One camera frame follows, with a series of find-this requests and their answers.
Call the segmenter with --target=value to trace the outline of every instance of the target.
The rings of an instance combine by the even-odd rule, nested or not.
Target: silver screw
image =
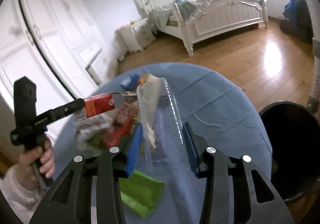
[[[73,158],[73,161],[75,162],[81,162],[82,161],[82,156],[81,155],[77,155],[75,158]]]
[[[215,153],[217,150],[214,147],[207,147],[207,152],[208,153]]]
[[[117,153],[117,152],[120,151],[120,149],[119,149],[119,147],[114,146],[114,147],[111,147],[109,151],[110,151],[111,153]]]
[[[245,161],[245,162],[251,162],[251,157],[249,155],[244,155],[242,156],[242,159]]]

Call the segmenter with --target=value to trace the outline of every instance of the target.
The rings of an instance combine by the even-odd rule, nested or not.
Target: wardrobe
[[[104,40],[82,0],[4,0],[0,33],[0,146],[16,159],[20,149],[10,143],[10,131],[15,128],[15,80],[27,76],[36,83],[40,114],[90,96],[105,80],[104,74],[117,69],[117,60],[104,49]],[[48,126],[53,145],[67,120]]]

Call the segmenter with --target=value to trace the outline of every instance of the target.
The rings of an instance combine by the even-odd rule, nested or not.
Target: round table
[[[182,123],[189,122],[196,135],[203,136],[209,145],[225,155],[240,158],[250,155],[265,175],[271,177],[272,148],[263,123],[241,88],[217,72],[185,63],[161,63],[128,71],[95,94],[120,91],[119,83],[130,74],[152,74],[164,77],[175,96]],[[57,140],[56,174],[81,154],[91,157],[90,151],[76,148],[75,119],[72,117]],[[149,174],[145,158],[140,155],[136,169]],[[127,223],[199,223],[202,211],[205,179],[196,179],[191,171],[166,183],[162,199],[154,213],[145,220],[124,207]]]

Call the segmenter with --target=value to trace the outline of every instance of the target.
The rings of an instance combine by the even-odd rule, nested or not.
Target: bed
[[[199,8],[192,19],[182,18],[176,0],[140,0],[150,18],[154,10],[171,6],[168,23],[158,29],[183,40],[190,56],[193,44],[241,27],[264,22],[268,27],[266,0],[192,0]]]

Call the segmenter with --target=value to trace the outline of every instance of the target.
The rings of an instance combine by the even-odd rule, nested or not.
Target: human hand
[[[34,190],[38,187],[36,177],[31,168],[31,164],[34,163],[36,159],[40,158],[42,163],[42,166],[39,168],[40,173],[44,173],[48,179],[54,174],[54,155],[49,138],[46,139],[44,148],[45,152],[43,152],[43,149],[38,146],[33,150],[25,151],[19,157],[15,174],[17,181],[27,190]]]

